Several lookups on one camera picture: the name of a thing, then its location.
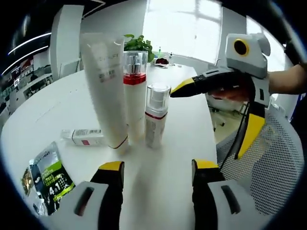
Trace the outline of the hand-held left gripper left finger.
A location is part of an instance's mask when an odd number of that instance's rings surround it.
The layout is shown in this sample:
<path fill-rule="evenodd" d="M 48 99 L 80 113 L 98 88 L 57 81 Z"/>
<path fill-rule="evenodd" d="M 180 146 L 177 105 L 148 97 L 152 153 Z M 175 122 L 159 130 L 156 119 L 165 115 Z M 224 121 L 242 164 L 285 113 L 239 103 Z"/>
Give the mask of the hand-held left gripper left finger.
<path fill-rule="evenodd" d="M 66 195 L 57 211 L 62 217 L 119 217 L 123 204 L 123 161 L 99 166 L 90 181 Z"/>

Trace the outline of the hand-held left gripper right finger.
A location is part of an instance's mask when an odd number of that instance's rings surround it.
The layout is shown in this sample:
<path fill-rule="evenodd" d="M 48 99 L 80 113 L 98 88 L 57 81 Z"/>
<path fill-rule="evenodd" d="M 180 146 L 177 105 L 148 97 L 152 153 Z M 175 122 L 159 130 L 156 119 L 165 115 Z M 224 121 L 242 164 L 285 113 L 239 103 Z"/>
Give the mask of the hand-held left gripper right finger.
<path fill-rule="evenodd" d="M 252 196 L 235 180 L 227 180 L 217 164 L 193 159 L 192 202 L 196 218 L 261 218 Z"/>

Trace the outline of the person's right hand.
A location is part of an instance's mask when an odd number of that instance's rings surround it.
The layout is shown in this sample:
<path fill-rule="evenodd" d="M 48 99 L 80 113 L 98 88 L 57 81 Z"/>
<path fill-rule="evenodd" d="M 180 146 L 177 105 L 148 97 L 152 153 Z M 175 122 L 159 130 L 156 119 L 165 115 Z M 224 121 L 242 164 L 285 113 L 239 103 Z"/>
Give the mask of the person's right hand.
<path fill-rule="evenodd" d="M 215 99 L 228 99 L 236 102 L 248 102 L 249 93 L 242 87 L 231 88 L 227 90 L 218 90 L 209 92 Z"/>

